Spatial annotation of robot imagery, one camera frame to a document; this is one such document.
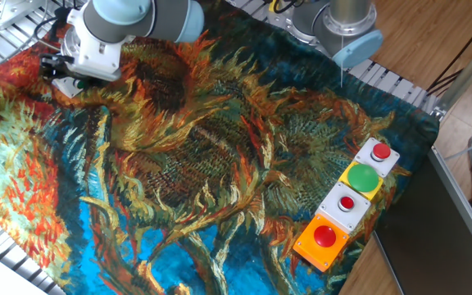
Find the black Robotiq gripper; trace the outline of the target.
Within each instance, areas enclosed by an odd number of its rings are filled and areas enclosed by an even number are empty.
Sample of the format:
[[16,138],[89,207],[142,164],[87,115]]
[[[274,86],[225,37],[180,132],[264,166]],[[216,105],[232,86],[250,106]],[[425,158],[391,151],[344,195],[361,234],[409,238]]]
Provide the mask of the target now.
[[70,56],[44,53],[40,55],[39,77],[45,80],[71,79],[76,87],[104,87],[103,79],[76,73],[60,66],[64,63],[72,64],[74,58]]

